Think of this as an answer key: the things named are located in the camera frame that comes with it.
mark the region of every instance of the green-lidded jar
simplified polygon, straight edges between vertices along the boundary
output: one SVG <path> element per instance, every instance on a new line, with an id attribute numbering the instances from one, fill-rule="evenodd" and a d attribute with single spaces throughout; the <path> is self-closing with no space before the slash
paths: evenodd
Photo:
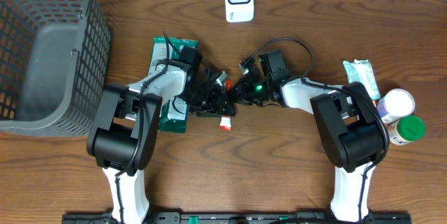
<path id="1" fill-rule="evenodd" d="M 396 145 L 405 145 L 419 140 L 425 135 L 425 124 L 416 116 L 407 116 L 388 127 L 390 141 Z"/>

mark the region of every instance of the wood grain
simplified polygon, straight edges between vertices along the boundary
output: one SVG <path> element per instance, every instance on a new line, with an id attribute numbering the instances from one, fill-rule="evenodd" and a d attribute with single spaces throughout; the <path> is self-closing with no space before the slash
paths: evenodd
<path id="1" fill-rule="evenodd" d="M 409 211 L 413 223 L 447 221 L 447 0 L 255 0 L 251 22 L 225 21 L 224 0 L 99 0 L 114 38 L 108 82 L 147 74 L 154 36 L 200 41 L 204 57 L 236 82 L 239 61 L 276 37 L 315 51 L 310 78 L 346 84 L 342 60 L 369 59 L 382 95 L 401 87 L 427 124 L 423 140 L 391 146 L 374 172 L 369 207 Z M 293 73 L 303 49 L 277 43 Z M 325 208 L 334 168 L 312 115 L 237 106 L 231 132 L 220 119 L 190 117 L 184 135 L 159 133 L 146 169 L 152 206 L 182 211 Z M 0 222 L 60 223 L 68 211 L 112 207 L 109 185 L 86 138 L 0 134 Z"/>

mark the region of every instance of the gray plastic basket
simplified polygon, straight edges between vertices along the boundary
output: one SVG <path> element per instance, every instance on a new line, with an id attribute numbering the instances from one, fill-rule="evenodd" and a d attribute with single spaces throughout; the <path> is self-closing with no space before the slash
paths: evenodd
<path id="1" fill-rule="evenodd" d="M 97 0 L 1 0 L 0 130 L 87 134 L 109 47 Z"/>

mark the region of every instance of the white lid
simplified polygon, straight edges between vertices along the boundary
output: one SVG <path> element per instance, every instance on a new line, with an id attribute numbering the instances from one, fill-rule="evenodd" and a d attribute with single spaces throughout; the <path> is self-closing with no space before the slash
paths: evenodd
<path id="1" fill-rule="evenodd" d="M 394 116 L 405 117 L 414 111 L 413 96 L 403 89 L 393 89 L 384 98 L 388 113 Z"/>

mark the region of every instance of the basket bottom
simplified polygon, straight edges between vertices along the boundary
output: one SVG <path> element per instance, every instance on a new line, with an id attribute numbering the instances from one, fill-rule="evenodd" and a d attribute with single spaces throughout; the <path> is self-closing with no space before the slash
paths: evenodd
<path id="1" fill-rule="evenodd" d="M 78 24 L 49 24 L 34 39 L 17 105 L 16 121 L 35 121 L 53 113 L 64 99 Z"/>

